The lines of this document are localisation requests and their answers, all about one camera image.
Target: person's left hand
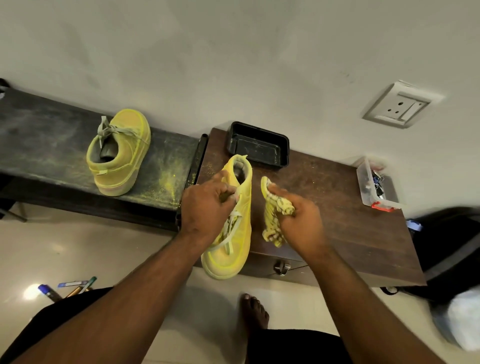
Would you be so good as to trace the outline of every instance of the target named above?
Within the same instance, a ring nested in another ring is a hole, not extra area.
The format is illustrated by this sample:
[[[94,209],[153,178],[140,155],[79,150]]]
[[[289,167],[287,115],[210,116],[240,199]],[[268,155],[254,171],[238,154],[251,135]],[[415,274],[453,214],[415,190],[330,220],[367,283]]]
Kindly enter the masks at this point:
[[[222,231],[230,212],[237,204],[236,187],[222,182],[227,176],[221,170],[211,180],[190,186],[181,199],[181,234],[188,234],[206,249]],[[227,196],[224,202],[220,196]]]

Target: bare foot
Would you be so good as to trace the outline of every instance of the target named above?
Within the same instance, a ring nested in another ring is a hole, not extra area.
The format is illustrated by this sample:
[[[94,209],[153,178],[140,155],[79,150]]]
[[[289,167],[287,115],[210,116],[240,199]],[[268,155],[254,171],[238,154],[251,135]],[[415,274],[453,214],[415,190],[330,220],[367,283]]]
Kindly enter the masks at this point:
[[[247,293],[244,294],[240,298],[240,306],[248,336],[254,331],[268,328],[270,316],[256,297],[251,297]]]

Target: patterned cloth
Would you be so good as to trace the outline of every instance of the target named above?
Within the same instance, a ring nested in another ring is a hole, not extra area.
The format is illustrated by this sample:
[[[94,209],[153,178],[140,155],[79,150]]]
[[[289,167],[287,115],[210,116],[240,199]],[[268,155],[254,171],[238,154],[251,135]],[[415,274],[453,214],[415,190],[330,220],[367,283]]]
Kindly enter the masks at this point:
[[[260,182],[262,194],[265,198],[265,230],[262,233],[264,239],[273,242],[277,248],[281,247],[285,237],[280,230],[280,223],[276,217],[277,212],[283,215],[292,215],[295,211],[292,203],[284,197],[277,196],[268,190],[268,185],[272,182],[268,177],[263,176]]]

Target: wooden tabletop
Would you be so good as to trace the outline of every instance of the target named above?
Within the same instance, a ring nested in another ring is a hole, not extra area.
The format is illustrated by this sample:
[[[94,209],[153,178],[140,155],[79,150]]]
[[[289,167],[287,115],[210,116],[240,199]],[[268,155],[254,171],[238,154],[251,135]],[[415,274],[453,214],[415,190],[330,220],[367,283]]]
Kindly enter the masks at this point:
[[[225,138],[225,131],[212,129],[197,183],[207,181],[227,163],[230,155]],[[402,211],[388,213],[365,206],[354,167],[294,150],[290,150],[288,167],[276,170],[254,162],[252,167],[250,252],[303,261],[288,244],[276,248],[262,238],[265,201],[260,179],[267,176],[316,203],[329,241],[356,271],[411,285],[425,284]]]
[[[85,156],[101,116],[7,90],[0,100],[0,172],[100,194]],[[156,128],[151,131],[151,144],[135,185],[117,198],[176,210],[198,139]]]

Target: black container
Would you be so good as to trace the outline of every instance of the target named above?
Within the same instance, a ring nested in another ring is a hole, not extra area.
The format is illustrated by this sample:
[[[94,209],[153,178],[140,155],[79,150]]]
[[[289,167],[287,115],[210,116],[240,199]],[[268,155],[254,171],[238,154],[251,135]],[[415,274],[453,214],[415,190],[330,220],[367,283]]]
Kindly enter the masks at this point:
[[[227,150],[232,155],[247,155],[248,160],[286,167],[290,142],[282,134],[234,121],[227,132]]]

